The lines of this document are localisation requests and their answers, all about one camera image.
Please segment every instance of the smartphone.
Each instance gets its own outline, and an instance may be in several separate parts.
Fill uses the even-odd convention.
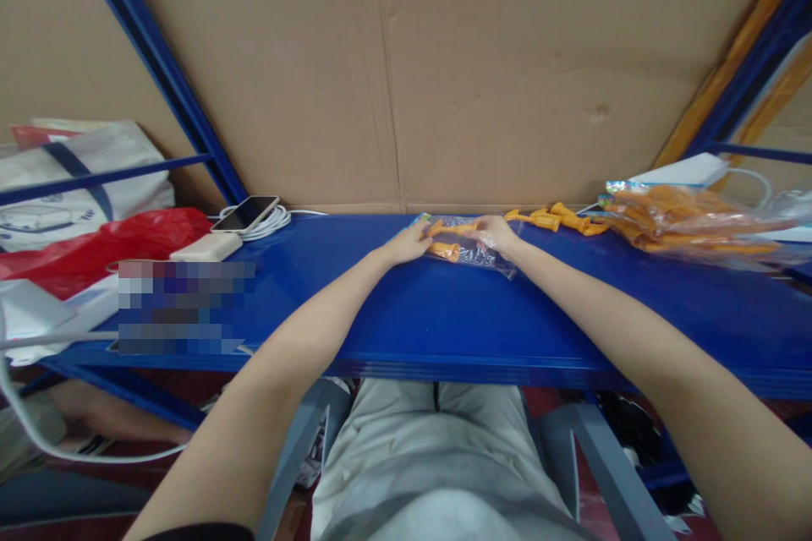
[[[211,227],[211,231],[237,234],[248,232],[264,220],[278,204],[279,197],[250,196]]]

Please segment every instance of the cardboard sheet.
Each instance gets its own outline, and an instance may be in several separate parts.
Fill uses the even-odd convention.
[[[648,169],[749,0],[148,2],[251,193],[473,213]],[[103,0],[0,5],[0,123],[131,117],[190,152]]]

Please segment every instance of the red plastic bag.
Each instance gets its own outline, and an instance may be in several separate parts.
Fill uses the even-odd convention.
[[[206,215],[191,207],[145,211],[39,251],[0,254],[0,279],[29,279],[66,300],[106,277],[113,262],[168,260],[210,228]]]

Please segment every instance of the white tote bag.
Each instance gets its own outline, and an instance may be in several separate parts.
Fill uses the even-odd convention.
[[[0,190],[140,167],[163,156],[133,121],[0,159]],[[0,247],[43,249],[102,224],[175,204],[168,171],[0,206]]]

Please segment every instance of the bag of orange parts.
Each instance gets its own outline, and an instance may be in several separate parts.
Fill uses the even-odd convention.
[[[812,247],[760,238],[795,227],[809,209],[751,210],[708,189],[676,184],[607,182],[601,218],[649,254],[751,271],[812,260]]]

